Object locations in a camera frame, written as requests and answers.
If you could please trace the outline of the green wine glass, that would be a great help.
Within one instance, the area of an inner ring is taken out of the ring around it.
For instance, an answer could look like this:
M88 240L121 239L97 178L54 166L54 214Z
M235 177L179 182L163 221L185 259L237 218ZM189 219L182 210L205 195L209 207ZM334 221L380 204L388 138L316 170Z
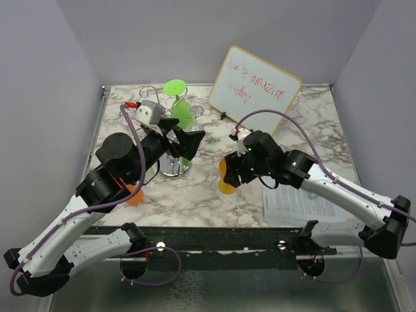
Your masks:
M172 79L168 81L164 87L163 92L168 96L174 96L176 99L170 108L171 117L179 120L178 127L186 130L187 127L194 121L194 113L190 111L190 103L185 100L187 94L187 85L181 79ZM171 159L168 161L172 167L165 168L162 172L166 176L180 176L189 169L190 161L184 159Z

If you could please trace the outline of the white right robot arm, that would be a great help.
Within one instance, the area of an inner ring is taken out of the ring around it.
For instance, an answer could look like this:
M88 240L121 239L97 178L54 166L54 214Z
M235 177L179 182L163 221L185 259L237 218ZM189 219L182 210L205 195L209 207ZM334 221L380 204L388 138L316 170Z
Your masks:
M409 224L409 199L373 193L332 173L305 152L283 151L268 133L234 129L230 138L235 150L220 162L221 190L254 179L263 185L273 180L274 189L288 186L316 194L359 220L355 225L309 221L298 239L305 254L330 246L363 246L384 259L397 257Z

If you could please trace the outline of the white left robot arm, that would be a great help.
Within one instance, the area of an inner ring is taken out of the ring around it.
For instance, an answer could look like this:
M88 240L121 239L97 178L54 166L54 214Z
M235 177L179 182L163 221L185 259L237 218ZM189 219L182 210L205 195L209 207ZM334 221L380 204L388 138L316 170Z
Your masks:
M185 131L178 119L162 119L146 127L146 136L113 133L96 151L100 164L75 189L67 206L52 223L24 248L11 248L4 254L13 270L10 292L15 296L46 297L61 289L85 267L106 258L139 255L146 238L134 223L123 224L115 232L92 244L76 240L117 205L137 195L146 172L165 154L191 160L205 131Z

